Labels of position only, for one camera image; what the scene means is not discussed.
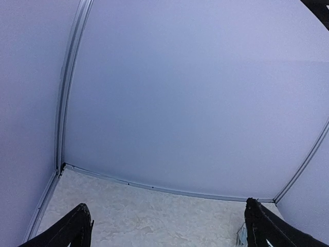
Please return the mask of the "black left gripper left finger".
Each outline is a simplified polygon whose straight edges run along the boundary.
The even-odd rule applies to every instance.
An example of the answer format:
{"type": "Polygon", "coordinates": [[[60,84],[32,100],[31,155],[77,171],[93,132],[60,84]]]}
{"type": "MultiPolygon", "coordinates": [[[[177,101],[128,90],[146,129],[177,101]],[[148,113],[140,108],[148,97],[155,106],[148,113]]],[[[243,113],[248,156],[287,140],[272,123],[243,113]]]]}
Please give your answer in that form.
{"type": "Polygon", "coordinates": [[[94,220],[91,219],[87,205],[80,203],[49,229],[20,247],[90,247],[93,225],[94,220]]]}

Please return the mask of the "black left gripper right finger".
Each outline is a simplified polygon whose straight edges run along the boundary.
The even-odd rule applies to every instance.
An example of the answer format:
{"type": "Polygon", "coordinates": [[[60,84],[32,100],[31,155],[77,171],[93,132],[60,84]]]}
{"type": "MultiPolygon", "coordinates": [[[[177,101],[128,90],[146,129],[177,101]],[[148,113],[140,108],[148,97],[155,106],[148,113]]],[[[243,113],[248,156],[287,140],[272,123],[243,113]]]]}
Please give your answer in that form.
{"type": "Polygon", "coordinates": [[[287,224],[256,199],[245,209],[248,246],[317,246],[318,240],[287,224]]]}

